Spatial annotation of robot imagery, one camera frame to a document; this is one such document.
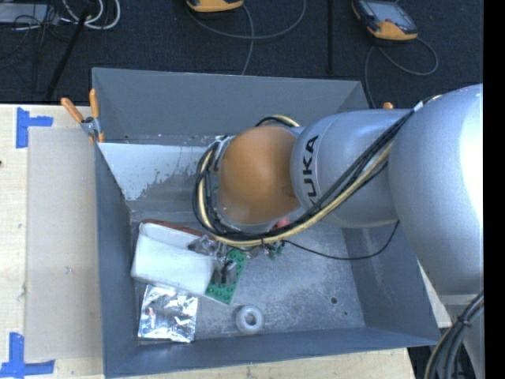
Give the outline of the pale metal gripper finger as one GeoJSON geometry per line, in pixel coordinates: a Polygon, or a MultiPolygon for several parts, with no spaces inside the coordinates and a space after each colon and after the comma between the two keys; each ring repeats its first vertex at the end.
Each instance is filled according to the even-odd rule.
{"type": "Polygon", "coordinates": [[[205,256],[214,256],[217,251],[216,242],[208,235],[200,236],[188,244],[188,250],[205,256]]]}
{"type": "Polygon", "coordinates": [[[236,261],[228,260],[215,270],[215,283],[232,285],[237,279],[238,265],[236,261]]]}

